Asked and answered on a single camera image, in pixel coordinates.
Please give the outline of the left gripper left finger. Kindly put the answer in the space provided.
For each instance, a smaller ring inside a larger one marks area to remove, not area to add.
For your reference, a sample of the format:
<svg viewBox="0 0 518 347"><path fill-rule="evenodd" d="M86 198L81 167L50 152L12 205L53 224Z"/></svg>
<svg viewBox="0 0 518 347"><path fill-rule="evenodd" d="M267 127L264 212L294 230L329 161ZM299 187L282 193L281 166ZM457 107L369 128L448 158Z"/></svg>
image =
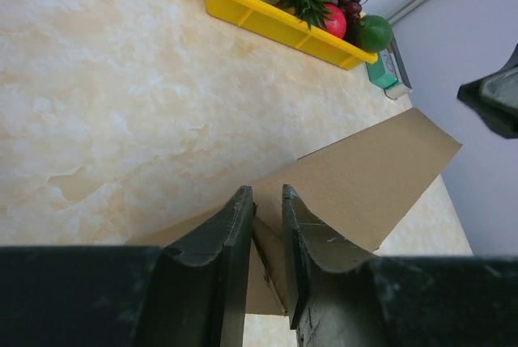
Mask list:
<svg viewBox="0 0 518 347"><path fill-rule="evenodd" d="M165 247L7 246L4 346L239 346L253 191Z"/></svg>

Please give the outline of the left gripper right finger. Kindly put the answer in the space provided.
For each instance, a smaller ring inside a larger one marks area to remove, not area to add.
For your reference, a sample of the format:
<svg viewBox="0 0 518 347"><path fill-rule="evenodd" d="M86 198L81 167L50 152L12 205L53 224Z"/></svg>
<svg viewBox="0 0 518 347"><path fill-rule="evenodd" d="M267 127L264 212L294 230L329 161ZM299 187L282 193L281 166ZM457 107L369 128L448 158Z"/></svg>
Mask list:
<svg viewBox="0 0 518 347"><path fill-rule="evenodd" d="M287 312L301 346L514 346L514 256L377 256L282 189Z"/></svg>

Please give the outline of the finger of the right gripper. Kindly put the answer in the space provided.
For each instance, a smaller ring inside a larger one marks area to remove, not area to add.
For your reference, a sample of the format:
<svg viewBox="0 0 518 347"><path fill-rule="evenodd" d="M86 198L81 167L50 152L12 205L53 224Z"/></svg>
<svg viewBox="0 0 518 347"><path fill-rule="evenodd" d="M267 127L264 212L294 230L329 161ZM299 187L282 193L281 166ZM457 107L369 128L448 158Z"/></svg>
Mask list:
<svg viewBox="0 0 518 347"><path fill-rule="evenodd" d="M457 99L473 110L493 133L517 139L517 48L505 65L484 78L463 84Z"/></svg>

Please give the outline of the brown cardboard box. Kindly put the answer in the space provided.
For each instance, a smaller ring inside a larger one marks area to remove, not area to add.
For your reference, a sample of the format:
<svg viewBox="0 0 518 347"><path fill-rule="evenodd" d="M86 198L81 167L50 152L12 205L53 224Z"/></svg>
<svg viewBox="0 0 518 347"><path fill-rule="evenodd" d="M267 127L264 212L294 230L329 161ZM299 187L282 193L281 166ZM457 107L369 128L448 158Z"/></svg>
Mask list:
<svg viewBox="0 0 518 347"><path fill-rule="evenodd" d="M461 145L411 108L307 154L253 181L253 222L246 311L285 315L282 188L336 232L375 251L406 216Z"/></svg>

